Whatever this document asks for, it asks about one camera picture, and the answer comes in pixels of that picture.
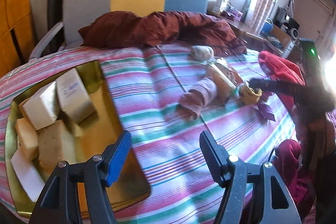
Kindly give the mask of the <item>person's right hand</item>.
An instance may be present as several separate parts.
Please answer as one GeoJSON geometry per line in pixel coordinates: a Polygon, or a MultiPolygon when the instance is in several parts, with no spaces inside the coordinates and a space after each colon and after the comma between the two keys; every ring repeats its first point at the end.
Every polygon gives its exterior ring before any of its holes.
{"type": "Polygon", "coordinates": [[[301,145],[302,167],[315,171],[318,161],[335,152],[335,125],[332,112],[306,123],[299,106],[292,108],[296,138],[301,145]]]}

